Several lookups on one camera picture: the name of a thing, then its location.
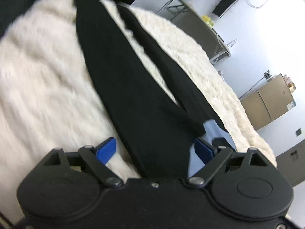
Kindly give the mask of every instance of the wall outlet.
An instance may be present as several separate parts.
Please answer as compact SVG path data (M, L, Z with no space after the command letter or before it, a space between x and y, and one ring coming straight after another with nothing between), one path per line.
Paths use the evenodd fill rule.
M296 136L299 136L302 134L302 130L301 128L299 128L298 130L295 131Z
M270 71L267 71L264 73L264 77L266 78L266 80L268 80L269 78L272 77L272 75L270 74Z

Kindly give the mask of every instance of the black strap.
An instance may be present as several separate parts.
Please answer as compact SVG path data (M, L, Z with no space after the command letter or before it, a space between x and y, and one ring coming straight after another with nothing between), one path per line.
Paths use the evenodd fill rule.
M140 174L186 178L189 149L204 134L202 124L156 83L98 0L75 3L91 80Z
M10 227L13 226L13 224L8 220L8 218L6 218L1 212L0 212L0 218Z
M158 67L167 87L190 118L201 125L205 121L214 119L222 130L228 132L201 91L184 70L163 51L155 39L142 28L133 13L123 6L118 6L118 10L126 27L132 31L135 39L143 46L145 53Z

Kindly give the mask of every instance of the metal table leg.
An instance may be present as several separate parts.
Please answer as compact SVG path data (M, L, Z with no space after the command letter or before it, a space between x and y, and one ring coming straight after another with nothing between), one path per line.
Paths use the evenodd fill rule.
M183 9L181 9L181 11L179 11L179 12L177 12L175 15L174 15L174 17L172 18L172 19L170 19L170 21L173 21L173 19L175 19L178 15L180 15L181 13L184 13L185 10L186 9L186 7L184 7Z
M163 9L165 9L173 0L169 0L162 8L159 9L157 14L159 14Z

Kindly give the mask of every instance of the yellow bottle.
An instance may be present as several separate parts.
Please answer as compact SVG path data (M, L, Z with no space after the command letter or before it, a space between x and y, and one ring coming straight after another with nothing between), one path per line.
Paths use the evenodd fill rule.
M203 16L202 16L202 19L203 19L203 21L204 21L210 28L213 28L213 27L214 27L214 23L213 23L213 21L211 20L210 17L208 17L207 15L203 15Z

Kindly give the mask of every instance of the light blue cloth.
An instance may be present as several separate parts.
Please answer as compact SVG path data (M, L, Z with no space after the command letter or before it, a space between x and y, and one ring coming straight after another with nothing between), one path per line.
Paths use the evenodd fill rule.
M231 135L222 130L216 123L215 120L205 121L204 124L205 134L201 137L209 144L212 144L212 141L215 138L225 138L225 140L236 150L236 146ZM194 144L190 147L190 160L189 160L189 177L193 176L200 169L204 167L204 163L195 153Z

